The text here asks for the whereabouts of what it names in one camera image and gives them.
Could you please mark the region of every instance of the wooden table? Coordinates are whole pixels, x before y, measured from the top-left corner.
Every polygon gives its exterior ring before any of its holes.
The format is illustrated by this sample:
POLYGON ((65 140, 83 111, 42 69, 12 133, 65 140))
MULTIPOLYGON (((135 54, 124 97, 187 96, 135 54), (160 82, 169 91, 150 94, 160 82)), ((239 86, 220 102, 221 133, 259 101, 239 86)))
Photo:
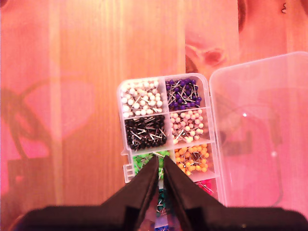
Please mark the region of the wooden table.
POLYGON ((99 204, 124 185, 116 89, 129 78, 308 51, 305 3, 8 0, 1 7, 1 227, 49 204, 99 204), (219 49, 223 62, 194 51, 219 49))

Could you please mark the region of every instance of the clear plastic lid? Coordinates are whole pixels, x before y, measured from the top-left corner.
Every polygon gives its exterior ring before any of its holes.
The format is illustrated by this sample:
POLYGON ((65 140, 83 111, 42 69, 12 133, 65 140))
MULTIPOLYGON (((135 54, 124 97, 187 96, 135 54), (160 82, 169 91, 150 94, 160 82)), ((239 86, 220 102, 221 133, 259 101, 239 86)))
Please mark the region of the clear plastic lid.
POLYGON ((219 69, 210 93, 220 201, 279 206, 308 218, 308 53, 219 69))

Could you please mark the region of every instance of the wood grain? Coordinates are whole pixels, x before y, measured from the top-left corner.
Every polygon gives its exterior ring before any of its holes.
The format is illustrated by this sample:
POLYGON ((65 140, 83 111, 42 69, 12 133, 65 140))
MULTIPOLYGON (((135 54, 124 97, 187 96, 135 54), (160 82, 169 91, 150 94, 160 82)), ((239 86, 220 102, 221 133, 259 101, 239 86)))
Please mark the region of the wood grain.
POLYGON ((49 204, 102 203, 124 185, 117 86, 184 73, 185 42, 223 50, 226 61, 216 66, 192 58, 208 79, 219 67, 308 51, 300 0, 287 0, 286 14, 283 0, 244 2, 240 33, 237 0, 1 5, 1 228, 49 204), (39 134, 24 134, 18 146, 22 128, 39 134))

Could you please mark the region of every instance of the purple push pin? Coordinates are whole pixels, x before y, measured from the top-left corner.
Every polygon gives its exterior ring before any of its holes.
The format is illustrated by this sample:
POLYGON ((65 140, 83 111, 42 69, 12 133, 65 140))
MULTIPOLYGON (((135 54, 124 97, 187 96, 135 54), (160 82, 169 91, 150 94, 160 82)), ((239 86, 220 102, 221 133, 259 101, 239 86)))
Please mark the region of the purple push pin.
POLYGON ((181 87, 184 87, 184 86, 185 86, 185 84, 186 84, 185 80, 181 80, 181 81, 180 81, 180 85, 181 85, 181 87))

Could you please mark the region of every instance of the plastic organizer box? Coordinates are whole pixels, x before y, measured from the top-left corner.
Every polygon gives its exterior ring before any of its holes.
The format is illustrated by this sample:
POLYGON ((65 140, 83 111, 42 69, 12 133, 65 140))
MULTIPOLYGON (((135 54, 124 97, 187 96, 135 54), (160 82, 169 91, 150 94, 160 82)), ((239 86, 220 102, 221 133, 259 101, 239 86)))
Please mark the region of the plastic organizer box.
MULTIPOLYGON (((121 83, 117 97, 122 155, 128 156, 128 164, 123 166, 125 182, 153 153, 168 154, 179 165, 181 149, 186 155, 189 148, 201 146, 209 155, 207 169, 192 169, 188 175, 198 185, 210 182, 210 193, 221 203, 279 206, 308 218, 308 53, 293 52, 225 67, 212 74, 209 85, 204 76, 194 73, 130 79, 121 83), (143 88, 144 82, 156 89, 145 98, 142 95, 148 88, 143 88), (179 99, 177 93, 189 95, 189 100, 174 104, 179 102, 172 102, 173 97, 179 99), (145 102, 134 104, 141 98, 145 102), (178 137, 188 124, 179 128, 177 121, 181 123, 181 114, 189 111, 191 117, 197 111, 203 118, 203 132, 192 125, 178 137), (144 131, 145 126, 156 134, 144 131)), ((181 158, 180 162, 190 161, 181 158)))

